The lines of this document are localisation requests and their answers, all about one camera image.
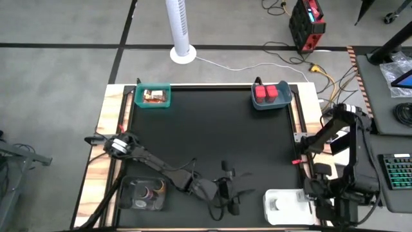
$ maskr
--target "plastic bag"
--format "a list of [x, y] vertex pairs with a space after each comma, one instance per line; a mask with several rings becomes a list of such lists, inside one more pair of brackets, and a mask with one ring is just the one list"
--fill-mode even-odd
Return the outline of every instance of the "plastic bag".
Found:
[[412, 97], [412, 89], [392, 87], [391, 82], [398, 79], [408, 71], [412, 70], [412, 61], [406, 56], [397, 55], [397, 62], [381, 64], [380, 70], [385, 76], [388, 87], [391, 90], [391, 97]]

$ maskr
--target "food item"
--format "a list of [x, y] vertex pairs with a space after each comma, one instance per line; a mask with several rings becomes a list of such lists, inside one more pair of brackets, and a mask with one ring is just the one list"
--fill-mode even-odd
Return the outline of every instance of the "food item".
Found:
[[165, 90], [144, 90], [143, 102], [144, 103], [164, 103], [167, 100], [167, 94]]

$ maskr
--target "white device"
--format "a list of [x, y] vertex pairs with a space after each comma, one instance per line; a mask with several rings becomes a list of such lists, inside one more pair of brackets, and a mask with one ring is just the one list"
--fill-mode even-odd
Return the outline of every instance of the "white device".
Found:
[[166, 7], [174, 43], [170, 58], [178, 64], [189, 64], [196, 58], [196, 49], [189, 44], [185, 0], [166, 0]]
[[263, 195], [263, 205], [265, 218], [273, 226], [315, 224], [303, 189], [270, 189]]

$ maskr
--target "white cable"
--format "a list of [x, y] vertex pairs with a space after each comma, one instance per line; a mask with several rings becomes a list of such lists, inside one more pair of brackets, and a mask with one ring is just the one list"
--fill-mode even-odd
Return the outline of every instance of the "white cable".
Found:
[[243, 71], [243, 70], [250, 69], [250, 68], [256, 68], [256, 67], [261, 66], [261, 65], [275, 65], [275, 66], [278, 66], [278, 67], [281, 67], [281, 68], [289, 68], [289, 69], [291, 69], [291, 70], [293, 70], [293, 71], [295, 71], [295, 72], [298, 72], [298, 73], [302, 74], [302, 76], [304, 77], [304, 79], [305, 79], [307, 82], [310, 82], [310, 81], [306, 78], [306, 76], [304, 75], [303, 72], [301, 72], [301, 71], [299, 71], [299, 70], [296, 70], [296, 69], [294, 69], [294, 68], [292, 68], [292, 67], [283, 66], [283, 65], [280, 65], [280, 64], [275, 64], [275, 63], [260, 63], [260, 64], [256, 64], [256, 65], [249, 66], [249, 67], [246, 67], [246, 68], [233, 69], [233, 68], [228, 68], [228, 67], [223, 66], [223, 65], [220, 65], [220, 64], [216, 64], [215, 62], [208, 61], [208, 60], [203, 59], [203, 58], [200, 58], [200, 57], [196, 57], [196, 58], [199, 59], [199, 60], [201, 60], [201, 61], [206, 61], [206, 62], [208, 62], [208, 63], [214, 64], [214, 65], [216, 65], [216, 66], [219, 66], [220, 68], [224, 68], [224, 69], [227, 69], [227, 70], [230, 70], [230, 71]]

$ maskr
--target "desk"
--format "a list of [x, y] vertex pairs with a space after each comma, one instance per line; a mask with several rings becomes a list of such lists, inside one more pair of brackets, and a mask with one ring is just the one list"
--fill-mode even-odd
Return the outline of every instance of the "desk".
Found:
[[[321, 110], [319, 107], [315, 86], [313, 83], [296, 83], [296, 85], [299, 91], [300, 105], [302, 108], [306, 130], [308, 133], [316, 133], [321, 129], [321, 125], [319, 123]], [[99, 133], [107, 135], [116, 133], [118, 131], [118, 122], [122, 122], [124, 129], [127, 129], [129, 109], [130, 105], [133, 103], [133, 100], [131, 95], [128, 95], [124, 100], [122, 100], [123, 92], [124, 85], [120, 84], [108, 85], [108, 87], [106, 88], [104, 102], [102, 105], [102, 110], [97, 127], [97, 131]], [[302, 132], [302, 125], [299, 122], [297, 113], [297, 103], [298, 102], [296, 101], [296, 99], [293, 99], [292, 110], [294, 112], [294, 122], [296, 126], [296, 132]], [[126, 106], [124, 108], [124, 114], [120, 113], [122, 105]], [[124, 115], [124, 117], [122, 119], [119, 119], [119, 115]], [[102, 148], [103, 146], [92, 147], [90, 159], [103, 153]], [[336, 168], [333, 163], [333, 157], [331, 155], [317, 155], [314, 161], [331, 165], [332, 176], [330, 178], [337, 178]], [[100, 159], [95, 160], [87, 167], [85, 179], [80, 189], [78, 207], [76, 207], [73, 215], [73, 222], [71, 225], [72, 227], [81, 226], [83, 223], [85, 223], [89, 216], [94, 212], [99, 202], [102, 200], [106, 189], [106, 183], [108, 181], [110, 165], [111, 161], [109, 157], [104, 156]], [[114, 164], [112, 163], [112, 165], [115, 166], [114, 176], [116, 176], [120, 167], [120, 162], [118, 161]], [[309, 175], [309, 167], [305, 165], [304, 168], [306, 174]], [[105, 216], [106, 222], [103, 225], [101, 224], [101, 226], [111, 225], [114, 207], [115, 201], [113, 197], [108, 207], [108, 213]]]

